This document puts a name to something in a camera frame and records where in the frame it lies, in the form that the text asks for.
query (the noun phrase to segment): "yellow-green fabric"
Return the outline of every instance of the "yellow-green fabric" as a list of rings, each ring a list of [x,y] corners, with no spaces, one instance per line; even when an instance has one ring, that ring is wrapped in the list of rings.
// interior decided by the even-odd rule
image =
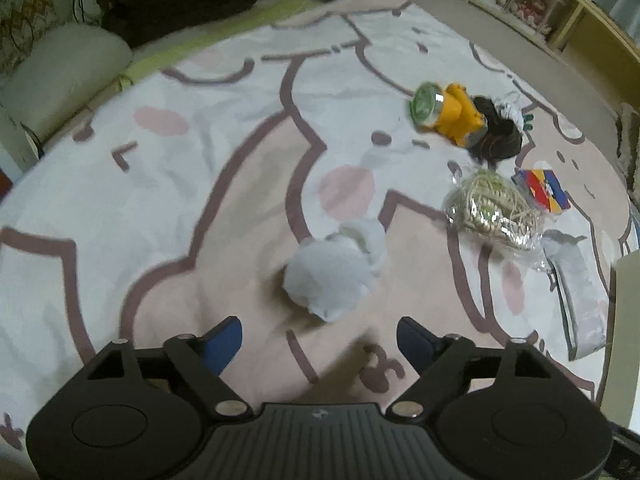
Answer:
[[[221,22],[220,26],[210,33],[203,34],[132,63],[122,74],[123,85],[135,83],[155,70],[173,65],[217,41],[247,32],[256,27],[290,18],[304,10],[320,5],[320,3],[319,0],[280,0],[269,7],[254,7],[240,16]]]

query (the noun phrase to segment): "pink cheek circle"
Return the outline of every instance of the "pink cheek circle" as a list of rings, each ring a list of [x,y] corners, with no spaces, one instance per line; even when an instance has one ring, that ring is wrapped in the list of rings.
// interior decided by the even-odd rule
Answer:
[[[189,62],[197,65],[203,70],[215,70],[222,63],[224,56],[217,46],[206,48],[203,51],[191,56]]]
[[[502,293],[514,316],[524,311],[524,288],[520,269],[512,262],[502,268]]]
[[[373,172],[356,166],[339,166],[320,183],[320,205],[338,222],[365,215],[375,192]]]
[[[184,135],[189,131],[189,123],[178,112],[143,106],[133,113],[138,126],[159,136]]]

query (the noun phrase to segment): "yellow toy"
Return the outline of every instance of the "yellow toy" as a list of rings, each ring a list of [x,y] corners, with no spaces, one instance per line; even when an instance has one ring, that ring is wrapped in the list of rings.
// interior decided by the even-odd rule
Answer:
[[[451,83],[444,91],[436,83],[421,84],[409,110],[418,126],[436,130],[462,148],[475,145],[487,131],[486,118],[460,83]]]

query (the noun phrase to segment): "cartoon print bedsheet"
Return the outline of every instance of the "cartoon print bedsheet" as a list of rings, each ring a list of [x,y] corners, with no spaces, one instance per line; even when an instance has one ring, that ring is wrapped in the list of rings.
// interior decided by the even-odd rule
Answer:
[[[412,316],[482,346],[525,337],[596,400],[601,350],[568,361],[556,284],[447,230],[465,150],[418,134],[422,81],[517,92],[534,128],[515,160],[552,168],[573,236],[609,311],[611,264],[638,248],[602,154],[542,96],[405,0],[341,0],[210,46],[105,104],[0,208],[0,457],[28,467],[30,418],[109,340],[157,346],[235,315],[221,377],[265,401],[373,400],[415,379],[396,346]],[[388,257],[375,291],[335,324],[291,304],[298,243],[378,218]]]

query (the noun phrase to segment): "plastic wrapped food package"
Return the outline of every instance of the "plastic wrapped food package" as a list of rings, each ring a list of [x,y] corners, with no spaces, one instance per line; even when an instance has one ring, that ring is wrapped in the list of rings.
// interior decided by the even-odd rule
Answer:
[[[457,229],[479,234],[533,269],[550,271],[540,243],[544,217],[509,180],[478,169],[457,184],[445,203]]]

